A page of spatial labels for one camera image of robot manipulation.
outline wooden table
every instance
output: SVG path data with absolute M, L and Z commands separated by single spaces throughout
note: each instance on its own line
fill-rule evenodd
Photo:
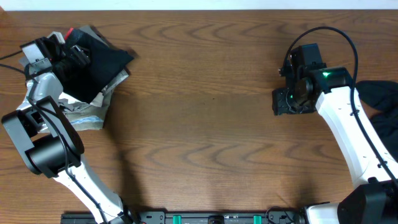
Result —
M 79 132 L 94 170 L 132 208 L 266 210 L 339 202 L 352 191 L 324 120 L 271 109 L 286 50 L 309 28 L 350 35 L 359 80 L 398 81 L 396 11 L 3 12 L 0 55 L 85 24 L 139 55 L 104 129 Z M 328 66 L 352 72 L 344 38 L 320 31 L 299 44 L 312 42 Z M 1 63 L 20 68 L 18 58 Z M 25 93 L 24 77 L 0 68 L 0 115 Z M 87 211 L 64 186 L 30 173 L 3 128 L 0 191 L 1 223 L 59 223 L 63 212 Z

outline black cloth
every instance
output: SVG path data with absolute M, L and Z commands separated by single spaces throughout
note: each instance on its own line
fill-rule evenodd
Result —
M 89 34 L 74 29 L 65 41 L 66 48 L 74 45 L 90 51 L 91 63 L 72 79 L 62 83 L 63 91 L 74 98 L 91 103 L 97 94 L 134 59 L 124 50 L 113 50 Z
M 356 84 L 359 98 L 382 111 L 370 119 L 386 149 L 398 161 L 398 83 L 361 81 Z

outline green strip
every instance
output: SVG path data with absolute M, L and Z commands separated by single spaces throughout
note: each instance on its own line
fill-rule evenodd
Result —
M 253 216 L 253 224 L 261 224 L 261 216 L 260 215 L 255 215 Z
M 181 224 L 181 215 L 174 215 L 173 216 L 173 224 Z

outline white wall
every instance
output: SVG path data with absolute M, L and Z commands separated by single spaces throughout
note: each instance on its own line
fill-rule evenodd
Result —
M 0 0 L 6 11 L 398 9 L 398 0 Z

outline black cable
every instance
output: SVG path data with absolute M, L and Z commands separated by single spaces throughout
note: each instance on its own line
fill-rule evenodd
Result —
M 9 57 L 12 57 L 12 56 L 17 55 L 17 54 L 19 54 L 19 53 L 22 53 L 22 51 L 20 50 L 20 51 L 14 52 L 14 53 L 12 53 L 12 54 L 9 54 L 9 55 L 7 55 L 7 56 L 1 57 L 0 60 L 3 60 L 3 59 L 6 59 L 6 58 L 9 58 Z
M 9 68 L 9 69 L 12 69 L 12 70 L 14 70 L 14 71 L 17 71 L 17 72 L 22 73 L 22 74 L 25 75 L 24 71 L 22 71 L 21 69 L 18 69 L 18 68 L 9 66 L 9 65 L 0 64 L 0 67 Z
M 61 134 L 60 130 L 56 127 L 56 125 L 52 122 L 52 120 L 43 112 L 42 109 L 40 109 L 29 97 L 27 97 L 27 101 L 32 105 L 32 107 L 44 118 L 49 122 L 49 125 L 53 127 L 54 131 L 58 134 L 61 144 L 63 147 L 63 150 L 65 151 L 65 172 L 69 176 L 69 178 L 76 184 L 76 186 L 86 195 L 95 205 L 95 207 L 99 210 L 99 213 L 101 215 L 101 218 L 103 219 L 103 223 L 107 224 L 108 222 L 106 221 L 106 217 L 104 214 L 104 211 L 101 209 L 101 205 L 86 191 L 86 189 L 76 180 L 74 175 L 71 175 L 69 173 L 69 159 L 68 159 L 68 148 L 70 149 L 70 146 L 66 142 L 65 138 Z
M 293 46 L 297 43 L 297 41 L 299 41 L 303 36 L 305 36 L 305 35 L 307 35 L 307 34 L 313 32 L 313 31 L 321 30 L 321 29 L 324 29 L 324 30 L 332 30 L 332 31 L 335 31 L 335 32 L 341 34 L 341 35 L 348 41 L 348 43 L 350 44 L 351 48 L 353 49 L 353 53 L 354 53 L 354 74 L 353 74 L 353 82 L 352 82 L 352 84 L 351 84 L 351 91 L 350 91 L 350 95 L 349 95 L 349 100 L 350 100 L 350 103 L 351 103 L 351 109 L 353 110 L 353 115 L 354 115 L 354 117 L 355 117 L 356 122 L 358 123 L 358 126 L 359 126 L 360 130 L 362 131 L 363 136 L 365 137 L 365 139 L 367 140 L 368 144 L 370 145 L 370 147 L 371 147 L 373 153 L 376 155 L 377 159 L 379 160 L 380 165 L 383 167 L 383 169 L 385 170 L 385 172 L 386 172 L 386 173 L 388 174 L 388 176 L 391 178 L 392 183 L 394 184 L 396 190 L 398 190 L 398 181 L 397 181 L 397 179 L 394 177 L 394 174 L 391 172 L 391 170 L 388 168 L 388 166 L 386 165 L 386 163 L 383 161 L 383 158 L 380 156 L 379 151 L 377 151 L 377 149 L 376 149 L 376 147 L 374 146 L 372 140 L 371 140 L 370 137 L 368 136 L 368 134 L 367 134 L 367 132 L 366 132 L 366 130 L 365 130 L 365 128 L 364 128 L 364 126 L 363 126 L 363 124 L 362 124 L 362 122 L 361 122 L 359 116 L 358 116 L 358 111 L 357 111 L 357 109 L 355 108 L 354 92 L 355 92 L 356 76 L 357 76 L 357 74 L 358 74 L 358 53 L 357 53 L 356 48 L 355 48 L 355 45 L 354 45 L 353 41 L 350 39 L 350 37 L 348 37 L 348 35 L 345 34 L 343 31 L 341 31 L 341 30 L 339 30 L 339 29 L 337 29 L 337 28 L 334 28 L 334 27 L 322 26 L 322 27 L 312 28 L 312 29 L 310 29 L 310 30 L 304 32 L 304 33 L 303 33 L 302 35 L 300 35 L 299 37 L 297 37 L 297 38 L 293 41 L 292 45 L 290 45 L 289 49 L 288 49 L 287 52 L 286 52 L 285 59 L 284 59 L 284 65 L 283 65 L 282 69 L 285 68 L 285 66 L 286 66 L 286 61 L 287 61 L 287 57 L 289 56 L 290 51 L 292 50 Z
M 273 221 L 269 220 L 269 212 L 273 209 L 273 208 L 279 208 L 280 210 L 282 210 L 285 214 L 286 217 L 292 222 L 294 223 L 293 219 L 287 214 L 287 212 L 279 206 L 272 206 L 271 208 L 268 208 L 268 210 L 266 211 L 266 218 L 268 219 L 269 222 L 271 222 L 272 224 L 275 224 Z

